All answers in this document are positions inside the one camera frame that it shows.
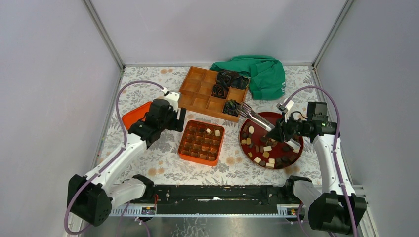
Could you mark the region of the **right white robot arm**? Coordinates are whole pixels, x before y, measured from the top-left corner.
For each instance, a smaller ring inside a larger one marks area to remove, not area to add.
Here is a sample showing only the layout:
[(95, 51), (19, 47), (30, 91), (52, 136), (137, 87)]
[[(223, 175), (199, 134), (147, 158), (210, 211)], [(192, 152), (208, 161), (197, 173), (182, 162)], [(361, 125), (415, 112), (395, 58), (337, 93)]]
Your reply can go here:
[(291, 142), (294, 136), (309, 138), (315, 149), (322, 177), (322, 191), (314, 188), (308, 178), (292, 178), (283, 190), (290, 203), (299, 200), (305, 205), (310, 228), (344, 235), (355, 235), (366, 209), (364, 198), (357, 197), (352, 188), (340, 148), (337, 123), (330, 122), (327, 104), (309, 102), (307, 119), (294, 119), (292, 102), (279, 103), (282, 117), (270, 127), (267, 136), (278, 142)]

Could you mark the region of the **red round plate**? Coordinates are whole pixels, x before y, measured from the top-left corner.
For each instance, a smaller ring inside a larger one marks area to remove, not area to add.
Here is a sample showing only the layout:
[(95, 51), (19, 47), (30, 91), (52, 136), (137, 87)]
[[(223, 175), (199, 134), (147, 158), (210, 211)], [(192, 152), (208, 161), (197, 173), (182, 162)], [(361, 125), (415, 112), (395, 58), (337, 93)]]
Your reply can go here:
[(267, 131), (256, 123), (246, 120), (239, 133), (239, 143), (245, 155), (260, 167), (269, 169), (283, 169), (294, 164), (301, 156), (304, 141), (301, 136), (294, 136), (299, 150), (287, 143), (280, 143), (269, 139)]

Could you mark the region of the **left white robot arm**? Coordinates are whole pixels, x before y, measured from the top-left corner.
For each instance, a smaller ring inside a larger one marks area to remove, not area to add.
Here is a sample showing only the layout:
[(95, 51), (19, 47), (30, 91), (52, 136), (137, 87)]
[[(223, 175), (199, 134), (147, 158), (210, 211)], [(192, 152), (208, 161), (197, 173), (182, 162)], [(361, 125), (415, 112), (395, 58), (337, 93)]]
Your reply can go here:
[(67, 212), (92, 226), (100, 226), (112, 208), (138, 199), (147, 203), (153, 190), (143, 179), (133, 177), (115, 185), (116, 179), (131, 161), (147, 151), (163, 131), (182, 132), (186, 109), (173, 99), (155, 99), (125, 114), (128, 129), (123, 142), (101, 164), (86, 175), (74, 175), (68, 184)]

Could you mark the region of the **orange chocolate box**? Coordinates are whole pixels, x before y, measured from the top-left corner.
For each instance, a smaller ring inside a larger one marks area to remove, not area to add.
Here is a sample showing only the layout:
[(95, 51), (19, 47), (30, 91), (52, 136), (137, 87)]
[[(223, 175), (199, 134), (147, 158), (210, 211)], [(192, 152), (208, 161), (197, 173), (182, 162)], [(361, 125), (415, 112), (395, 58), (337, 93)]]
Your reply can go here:
[[(206, 134), (209, 128), (212, 133)], [(214, 135), (220, 130), (221, 136)], [(216, 124), (190, 120), (182, 134), (177, 153), (181, 159), (207, 166), (216, 166), (219, 162), (225, 129)]]

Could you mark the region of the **metal serving tongs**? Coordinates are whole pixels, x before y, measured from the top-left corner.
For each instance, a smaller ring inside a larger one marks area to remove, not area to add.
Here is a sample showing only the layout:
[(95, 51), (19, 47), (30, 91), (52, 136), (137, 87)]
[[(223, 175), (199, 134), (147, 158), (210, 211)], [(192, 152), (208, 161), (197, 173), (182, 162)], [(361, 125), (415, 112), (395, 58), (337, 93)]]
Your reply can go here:
[(262, 127), (264, 130), (268, 132), (275, 128), (273, 124), (271, 124), (268, 120), (256, 113), (253, 110), (253, 108), (245, 102), (240, 103), (237, 106), (236, 111), (239, 115), (246, 117), (247, 119), (254, 122), (255, 124)]

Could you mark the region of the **orange box lid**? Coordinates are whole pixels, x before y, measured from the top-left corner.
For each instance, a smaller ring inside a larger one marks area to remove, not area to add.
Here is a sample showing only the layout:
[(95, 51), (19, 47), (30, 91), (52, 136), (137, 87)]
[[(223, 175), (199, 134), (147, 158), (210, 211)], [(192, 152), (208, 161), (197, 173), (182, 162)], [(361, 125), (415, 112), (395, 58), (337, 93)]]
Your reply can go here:
[(130, 127), (138, 122), (139, 120), (145, 120), (145, 114), (149, 112), (152, 101), (149, 101), (140, 107), (126, 113), (122, 116), (122, 122), (126, 130), (129, 130)]

